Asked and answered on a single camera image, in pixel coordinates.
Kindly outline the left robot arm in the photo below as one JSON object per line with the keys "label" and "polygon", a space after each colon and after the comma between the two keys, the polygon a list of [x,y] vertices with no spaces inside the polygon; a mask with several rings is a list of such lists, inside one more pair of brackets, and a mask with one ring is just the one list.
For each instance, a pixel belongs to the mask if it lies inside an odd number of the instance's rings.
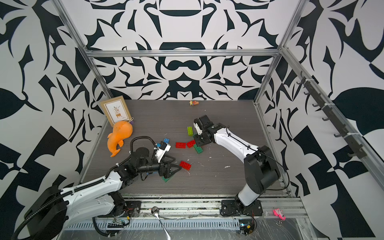
{"label": "left robot arm", "polygon": [[52,240],[65,228],[98,216],[125,214],[126,201],[120,190],[137,179],[158,173],[164,179],[181,170],[175,158],[167,152],[171,146],[162,142],[157,146],[148,136],[133,138],[130,155],[97,179],[74,187],[49,187],[35,201],[16,228],[12,240],[17,240],[24,228],[29,240]]}

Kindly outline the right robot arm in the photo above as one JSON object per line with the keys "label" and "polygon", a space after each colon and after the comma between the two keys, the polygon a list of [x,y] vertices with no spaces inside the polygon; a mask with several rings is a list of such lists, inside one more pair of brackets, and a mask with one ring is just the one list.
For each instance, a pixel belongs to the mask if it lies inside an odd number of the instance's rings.
{"label": "right robot arm", "polygon": [[232,133],[229,127],[213,123],[204,115],[194,119],[197,134],[194,140],[198,147],[215,143],[234,154],[244,164],[246,185],[235,196],[234,211],[244,215],[261,196],[280,177],[282,166],[273,158],[267,146],[252,145]]}

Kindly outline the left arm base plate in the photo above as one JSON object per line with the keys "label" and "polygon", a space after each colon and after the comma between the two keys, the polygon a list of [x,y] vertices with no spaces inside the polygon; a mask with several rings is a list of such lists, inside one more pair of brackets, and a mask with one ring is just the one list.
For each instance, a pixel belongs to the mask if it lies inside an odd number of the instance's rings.
{"label": "left arm base plate", "polygon": [[128,200],[121,211],[118,211],[118,217],[138,217],[141,213],[141,201]]}

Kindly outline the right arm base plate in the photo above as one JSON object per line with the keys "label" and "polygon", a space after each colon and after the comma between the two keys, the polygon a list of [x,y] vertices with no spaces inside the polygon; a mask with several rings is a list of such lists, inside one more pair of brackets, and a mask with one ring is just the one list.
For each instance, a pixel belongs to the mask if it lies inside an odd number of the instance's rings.
{"label": "right arm base plate", "polygon": [[231,216],[256,216],[263,215],[263,208],[259,200],[249,206],[244,206],[239,200],[222,200],[220,214],[223,217]]}

